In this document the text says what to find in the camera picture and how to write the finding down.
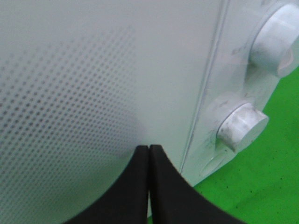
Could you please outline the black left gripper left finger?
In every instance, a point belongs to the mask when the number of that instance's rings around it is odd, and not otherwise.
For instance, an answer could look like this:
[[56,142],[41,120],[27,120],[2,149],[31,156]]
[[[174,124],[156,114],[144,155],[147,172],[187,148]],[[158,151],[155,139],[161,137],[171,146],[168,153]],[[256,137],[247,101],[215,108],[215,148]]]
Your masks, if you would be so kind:
[[146,224],[149,148],[137,146],[114,184],[67,224]]

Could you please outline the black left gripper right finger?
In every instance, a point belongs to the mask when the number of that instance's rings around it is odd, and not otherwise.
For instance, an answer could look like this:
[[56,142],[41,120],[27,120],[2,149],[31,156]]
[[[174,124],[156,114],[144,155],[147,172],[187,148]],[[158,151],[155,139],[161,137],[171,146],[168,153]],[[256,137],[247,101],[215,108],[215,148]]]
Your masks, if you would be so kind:
[[161,145],[149,148],[149,191],[155,224],[241,224],[200,195],[173,166]]

